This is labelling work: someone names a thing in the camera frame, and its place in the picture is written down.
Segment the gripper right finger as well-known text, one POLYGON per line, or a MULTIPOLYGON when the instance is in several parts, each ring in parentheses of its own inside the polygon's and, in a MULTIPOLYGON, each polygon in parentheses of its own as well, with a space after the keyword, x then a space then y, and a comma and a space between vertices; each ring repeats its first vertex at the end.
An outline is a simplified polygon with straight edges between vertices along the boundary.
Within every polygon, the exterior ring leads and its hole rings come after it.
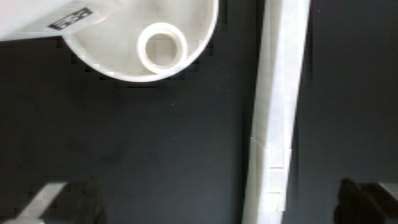
POLYGON ((398 224, 398 182, 342 180, 335 224, 398 224))

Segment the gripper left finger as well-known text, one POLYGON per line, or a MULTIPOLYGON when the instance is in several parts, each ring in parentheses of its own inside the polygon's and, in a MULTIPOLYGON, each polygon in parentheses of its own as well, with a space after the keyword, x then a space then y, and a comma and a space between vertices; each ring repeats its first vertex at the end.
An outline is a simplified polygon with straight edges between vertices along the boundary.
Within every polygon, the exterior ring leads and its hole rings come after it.
POLYGON ((98 180, 47 183, 18 215, 4 224, 107 224, 98 180))

